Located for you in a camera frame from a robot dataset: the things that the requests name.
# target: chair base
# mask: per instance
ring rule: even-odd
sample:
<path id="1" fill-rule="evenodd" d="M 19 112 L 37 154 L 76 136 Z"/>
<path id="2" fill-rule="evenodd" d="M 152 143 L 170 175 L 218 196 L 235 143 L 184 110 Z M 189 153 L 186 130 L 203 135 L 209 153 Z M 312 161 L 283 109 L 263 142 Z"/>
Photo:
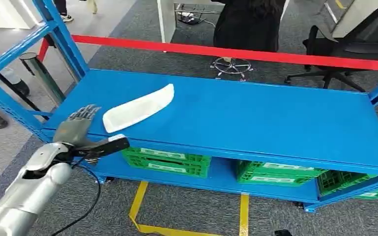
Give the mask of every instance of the chair base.
<path id="1" fill-rule="evenodd" d="M 236 58 L 218 58 L 210 67 L 219 71 L 217 79 L 220 79 L 219 76 L 225 73 L 230 75 L 240 75 L 240 81 L 246 81 L 244 73 L 254 70 L 249 61 Z"/>
<path id="2" fill-rule="evenodd" d="M 316 71 L 316 72 L 288 75 L 286 79 L 284 80 L 284 83 L 290 85 L 292 82 L 291 78 L 295 78 L 295 77 L 324 76 L 324 78 L 322 79 L 324 81 L 324 85 L 322 87 L 323 89 L 327 89 L 331 82 L 331 79 L 334 78 L 354 88 L 357 91 L 366 92 L 362 87 L 360 87 L 358 84 L 356 84 L 349 78 L 350 75 L 351 75 L 351 72 L 345 72 L 345 76 L 344 76 L 339 71 L 323 71 L 322 70 L 322 71 Z"/>

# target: black clothing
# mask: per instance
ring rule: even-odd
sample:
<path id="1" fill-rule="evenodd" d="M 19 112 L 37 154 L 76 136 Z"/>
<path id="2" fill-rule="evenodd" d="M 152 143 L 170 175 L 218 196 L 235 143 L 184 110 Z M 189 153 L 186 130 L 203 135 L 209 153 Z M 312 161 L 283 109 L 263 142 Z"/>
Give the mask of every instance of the black clothing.
<path id="1" fill-rule="evenodd" d="M 60 15 L 67 16 L 66 0 L 53 0 Z"/>
<path id="2" fill-rule="evenodd" d="M 279 11 L 255 16 L 250 0 L 212 0 L 225 4 L 214 32 L 214 46 L 275 52 L 285 0 L 276 0 Z"/>

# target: lower shelf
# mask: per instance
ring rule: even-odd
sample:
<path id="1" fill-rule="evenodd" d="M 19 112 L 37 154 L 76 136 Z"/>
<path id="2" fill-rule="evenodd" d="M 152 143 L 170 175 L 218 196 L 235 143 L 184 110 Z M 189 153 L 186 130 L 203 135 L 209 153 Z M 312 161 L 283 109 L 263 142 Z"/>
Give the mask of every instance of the lower shelf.
<path id="1" fill-rule="evenodd" d="M 95 172 L 101 176 L 146 180 L 148 182 L 200 188 L 229 193 L 248 193 L 253 196 L 276 198 L 289 201 L 317 203 L 316 180 L 299 187 L 285 187 L 267 184 L 240 184 L 235 176 L 235 160 L 213 157 L 207 178 L 158 172 L 131 167 L 120 153 L 114 153 L 99 160 Z"/>

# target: blue shelf surface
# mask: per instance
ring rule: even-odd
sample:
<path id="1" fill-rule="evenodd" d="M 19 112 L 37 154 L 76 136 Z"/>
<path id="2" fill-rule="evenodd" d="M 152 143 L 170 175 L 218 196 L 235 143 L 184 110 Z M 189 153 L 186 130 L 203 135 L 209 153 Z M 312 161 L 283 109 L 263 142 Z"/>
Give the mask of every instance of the blue shelf surface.
<path id="1" fill-rule="evenodd" d="M 96 104 L 89 133 L 112 136 L 102 124 L 107 110 L 168 83 L 175 97 L 165 109 L 117 133 L 137 146 L 378 174 L 378 117 L 359 92 L 92 69 L 43 128 L 54 132 Z"/>
<path id="2" fill-rule="evenodd" d="M 200 188 L 229 193 L 248 193 L 250 195 L 277 198 L 282 200 L 317 203 L 318 190 L 315 180 L 299 187 L 286 187 L 266 184 L 240 184 L 235 176 L 235 163 L 232 159 L 213 157 L 207 178 L 191 177 L 181 174 L 140 169 L 130 166 L 120 153 L 111 154 L 99 160 L 95 172 L 107 177 L 117 177 L 148 182 L 170 184 L 183 187 Z"/>

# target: white wall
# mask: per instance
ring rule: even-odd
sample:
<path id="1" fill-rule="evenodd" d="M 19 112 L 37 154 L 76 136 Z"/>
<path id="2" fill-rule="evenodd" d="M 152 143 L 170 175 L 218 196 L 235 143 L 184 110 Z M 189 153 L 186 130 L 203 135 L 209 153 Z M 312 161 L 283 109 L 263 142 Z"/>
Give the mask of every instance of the white wall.
<path id="1" fill-rule="evenodd" d="M 378 9 L 378 0 L 354 0 L 333 30 L 334 38 L 342 38 Z"/>
<path id="2" fill-rule="evenodd" d="M 40 21 L 32 0 L 0 0 L 0 28 L 31 29 Z"/>

